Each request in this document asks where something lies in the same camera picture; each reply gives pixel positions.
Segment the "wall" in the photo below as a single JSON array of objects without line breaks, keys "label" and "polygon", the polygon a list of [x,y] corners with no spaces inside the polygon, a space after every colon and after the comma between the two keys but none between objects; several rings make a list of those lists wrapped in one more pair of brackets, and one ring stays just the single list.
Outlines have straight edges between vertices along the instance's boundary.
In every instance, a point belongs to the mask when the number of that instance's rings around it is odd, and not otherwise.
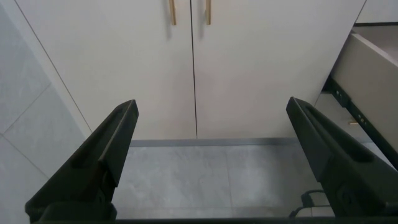
[{"label": "wall", "polygon": [[24,204],[85,135],[0,4],[0,223],[28,223]]}]

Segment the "gray tile floor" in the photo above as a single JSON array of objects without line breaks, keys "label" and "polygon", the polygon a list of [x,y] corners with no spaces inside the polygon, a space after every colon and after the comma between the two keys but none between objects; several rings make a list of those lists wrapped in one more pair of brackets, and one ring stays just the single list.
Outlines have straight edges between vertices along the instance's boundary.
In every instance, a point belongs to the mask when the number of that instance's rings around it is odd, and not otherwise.
[{"label": "gray tile floor", "polygon": [[322,189],[299,144],[132,147],[118,218],[286,217]]}]

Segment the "floor tile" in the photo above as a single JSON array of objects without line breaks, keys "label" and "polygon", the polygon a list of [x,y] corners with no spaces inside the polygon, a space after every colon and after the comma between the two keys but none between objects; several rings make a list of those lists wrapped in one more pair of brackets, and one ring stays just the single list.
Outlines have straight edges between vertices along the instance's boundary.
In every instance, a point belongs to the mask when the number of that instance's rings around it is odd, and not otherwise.
[{"label": "floor tile", "polygon": [[290,213],[300,196],[322,189],[299,144],[235,146],[227,151],[234,207],[276,207]]},{"label": "floor tile", "polygon": [[4,133],[50,80],[1,5],[0,21],[0,133]]},{"label": "floor tile", "polygon": [[0,223],[29,223],[25,203],[47,178],[1,136],[0,181]]},{"label": "floor tile", "polygon": [[146,218],[231,218],[231,208],[152,208],[118,209],[118,219]]},{"label": "floor tile", "polygon": [[284,208],[233,208],[234,218],[268,218],[268,217],[288,217],[291,211]]},{"label": "floor tile", "polygon": [[230,207],[222,147],[132,147],[113,203],[116,208]]},{"label": "floor tile", "polygon": [[4,137],[48,177],[84,141],[83,133],[52,86],[39,96]]}]

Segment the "cabinet handle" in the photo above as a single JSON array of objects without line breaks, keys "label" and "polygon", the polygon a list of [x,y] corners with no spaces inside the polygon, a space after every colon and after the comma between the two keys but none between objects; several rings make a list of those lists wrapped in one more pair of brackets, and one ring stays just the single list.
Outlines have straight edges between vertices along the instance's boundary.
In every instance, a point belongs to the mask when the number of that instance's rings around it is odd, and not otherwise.
[{"label": "cabinet handle", "polygon": [[175,26],[177,25],[177,19],[175,18],[174,0],[169,0],[169,5],[170,5],[170,14],[172,16],[172,25]]},{"label": "cabinet handle", "polygon": [[211,24],[211,0],[206,0],[206,21],[207,25]]}]

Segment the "white cabinet door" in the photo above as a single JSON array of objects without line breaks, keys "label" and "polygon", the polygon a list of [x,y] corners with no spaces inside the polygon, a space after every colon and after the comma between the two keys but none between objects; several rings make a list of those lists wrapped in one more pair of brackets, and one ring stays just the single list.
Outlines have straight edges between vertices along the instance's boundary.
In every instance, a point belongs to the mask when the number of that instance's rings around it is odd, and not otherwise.
[{"label": "white cabinet door", "polygon": [[364,0],[192,1],[198,138],[294,136],[291,96],[315,103]]},{"label": "white cabinet door", "polygon": [[92,130],[136,99],[133,139],[196,138],[189,1],[17,3]]},{"label": "white cabinet door", "polygon": [[398,22],[398,1],[366,0],[356,22]]}]

